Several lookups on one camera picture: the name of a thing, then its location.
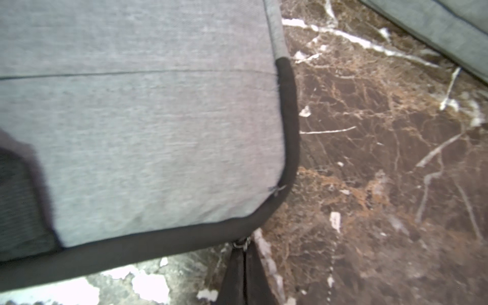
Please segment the grey laptop bag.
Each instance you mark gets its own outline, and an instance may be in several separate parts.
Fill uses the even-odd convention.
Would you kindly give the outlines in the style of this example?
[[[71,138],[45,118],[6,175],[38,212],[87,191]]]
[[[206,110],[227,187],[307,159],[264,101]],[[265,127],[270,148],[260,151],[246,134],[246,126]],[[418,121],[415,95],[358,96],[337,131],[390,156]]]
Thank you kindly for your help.
[[[279,1],[2,1],[1,290],[249,236],[299,140]]]
[[[395,25],[487,82],[487,1],[363,1]]]

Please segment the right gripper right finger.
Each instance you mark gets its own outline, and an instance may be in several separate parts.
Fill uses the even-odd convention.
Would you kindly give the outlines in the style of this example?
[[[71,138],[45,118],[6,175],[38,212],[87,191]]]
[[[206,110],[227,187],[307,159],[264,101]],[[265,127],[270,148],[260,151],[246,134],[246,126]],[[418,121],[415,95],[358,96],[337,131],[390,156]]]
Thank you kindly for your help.
[[[245,251],[245,301],[247,305],[277,305],[253,241]]]

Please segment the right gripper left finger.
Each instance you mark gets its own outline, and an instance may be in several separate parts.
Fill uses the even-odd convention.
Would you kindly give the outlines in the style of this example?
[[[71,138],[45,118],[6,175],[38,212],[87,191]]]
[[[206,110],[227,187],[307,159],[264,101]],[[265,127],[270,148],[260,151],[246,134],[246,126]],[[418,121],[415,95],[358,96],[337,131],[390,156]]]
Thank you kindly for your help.
[[[245,251],[243,246],[232,249],[216,305],[244,305]]]

